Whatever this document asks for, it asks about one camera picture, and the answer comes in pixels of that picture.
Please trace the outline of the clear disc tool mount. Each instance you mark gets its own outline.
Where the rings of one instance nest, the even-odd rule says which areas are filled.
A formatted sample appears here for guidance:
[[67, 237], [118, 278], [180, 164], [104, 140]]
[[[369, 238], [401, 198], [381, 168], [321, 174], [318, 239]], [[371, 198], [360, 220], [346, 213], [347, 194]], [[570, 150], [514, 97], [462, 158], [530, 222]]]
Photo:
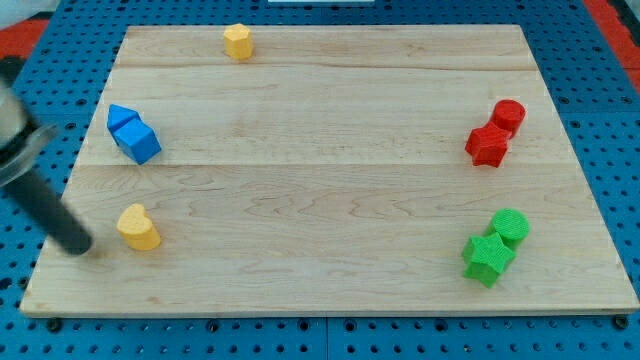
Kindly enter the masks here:
[[56, 136], [56, 126], [37, 120], [14, 91], [14, 80], [1, 70], [2, 187], [31, 170], [36, 157]]

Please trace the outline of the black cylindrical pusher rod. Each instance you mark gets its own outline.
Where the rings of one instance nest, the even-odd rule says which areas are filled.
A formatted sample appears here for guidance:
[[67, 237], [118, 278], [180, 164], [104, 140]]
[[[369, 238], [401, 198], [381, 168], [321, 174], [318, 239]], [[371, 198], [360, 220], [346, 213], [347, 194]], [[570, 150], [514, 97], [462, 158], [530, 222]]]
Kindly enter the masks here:
[[4, 189], [67, 254], [84, 254], [93, 245], [90, 232], [34, 170], [9, 182]]

